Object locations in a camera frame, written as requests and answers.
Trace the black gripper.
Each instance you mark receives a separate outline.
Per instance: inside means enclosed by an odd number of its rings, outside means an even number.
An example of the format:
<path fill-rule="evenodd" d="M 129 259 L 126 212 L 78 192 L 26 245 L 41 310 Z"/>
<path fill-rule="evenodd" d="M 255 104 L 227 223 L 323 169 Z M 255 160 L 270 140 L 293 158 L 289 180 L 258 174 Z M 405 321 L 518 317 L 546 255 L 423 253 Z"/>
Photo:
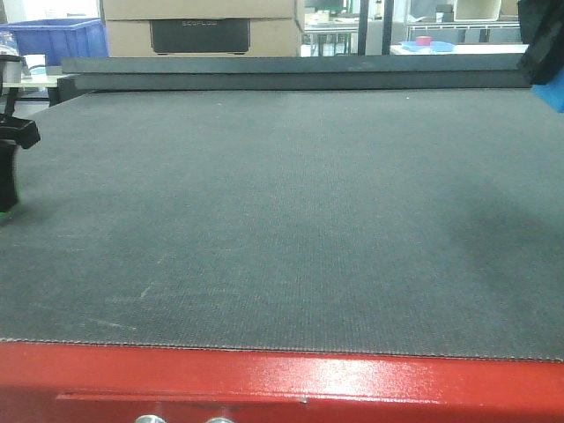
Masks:
<path fill-rule="evenodd" d="M 41 135 L 35 121 L 1 115 L 1 140 L 1 210 L 9 211 L 19 201 L 14 177 L 17 145 L 30 149 Z"/>

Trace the black gripper of other arm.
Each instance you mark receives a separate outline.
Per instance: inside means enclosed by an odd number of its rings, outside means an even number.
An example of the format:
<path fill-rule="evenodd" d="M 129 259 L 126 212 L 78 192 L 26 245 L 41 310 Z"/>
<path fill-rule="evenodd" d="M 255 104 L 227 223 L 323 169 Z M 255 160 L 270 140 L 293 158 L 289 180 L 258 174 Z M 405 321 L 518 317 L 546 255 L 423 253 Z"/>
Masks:
<path fill-rule="evenodd" d="M 521 38 L 528 47 L 518 69 L 531 85 L 546 85 L 563 69 L 563 2 L 517 2 Z"/>

